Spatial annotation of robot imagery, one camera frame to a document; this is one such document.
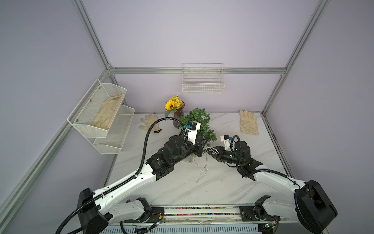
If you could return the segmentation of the clear string lights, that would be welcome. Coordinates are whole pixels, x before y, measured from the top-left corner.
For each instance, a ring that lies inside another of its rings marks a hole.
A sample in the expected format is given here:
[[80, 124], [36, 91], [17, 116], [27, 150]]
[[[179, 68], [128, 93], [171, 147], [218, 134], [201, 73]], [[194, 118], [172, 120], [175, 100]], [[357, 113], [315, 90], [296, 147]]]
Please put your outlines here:
[[208, 165], [209, 153], [213, 153], [214, 155], [219, 154], [217, 149], [214, 149], [213, 147], [210, 147], [210, 146], [205, 146], [203, 149], [203, 156], [205, 156], [205, 164], [202, 166], [198, 164], [195, 159], [193, 160], [198, 166], [202, 168], [202, 170], [200, 171], [199, 177], [195, 180], [195, 183], [199, 183], [208, 172], [207, 165]]

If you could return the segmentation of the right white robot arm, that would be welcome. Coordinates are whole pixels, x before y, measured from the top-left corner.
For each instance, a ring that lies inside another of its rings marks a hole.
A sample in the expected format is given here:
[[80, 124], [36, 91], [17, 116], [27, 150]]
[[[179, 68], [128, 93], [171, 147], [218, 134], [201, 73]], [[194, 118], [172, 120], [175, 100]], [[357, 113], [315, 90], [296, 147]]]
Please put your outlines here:
[[252, 157], [245, 141], [230, 143], [228, 147], [216, 146], [209, 149], [208, 154], [235, 168], [241, 177], [266, 184], [288, 198], [276, 201], [270, 195], [261, 197], [257, 206], [267, 215], [298, 221], [313, 234], [321, 234], [338, 216], [337, 209], [317, 181], [298, 180], [266, 167]]

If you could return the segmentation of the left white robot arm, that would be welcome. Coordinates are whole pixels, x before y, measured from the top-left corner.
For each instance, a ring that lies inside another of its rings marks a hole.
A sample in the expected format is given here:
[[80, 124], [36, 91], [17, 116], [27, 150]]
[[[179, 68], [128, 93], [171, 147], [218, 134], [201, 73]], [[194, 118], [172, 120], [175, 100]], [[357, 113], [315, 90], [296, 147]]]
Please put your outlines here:
[[208, 136], [172, 136], [142, 163], [139, 170], [101, 189], [93, 191], [86, 188], [81, 191], [75, 213], [81, 225], [78, 231], [99, 234], [112, 223], [148, 220], [152, 208], [145, 198], [126, 204], [120, 202], [136, 190], [171, 173], [174, 166], [188, 156], [195, 154], [201, 157], [208, 141]]

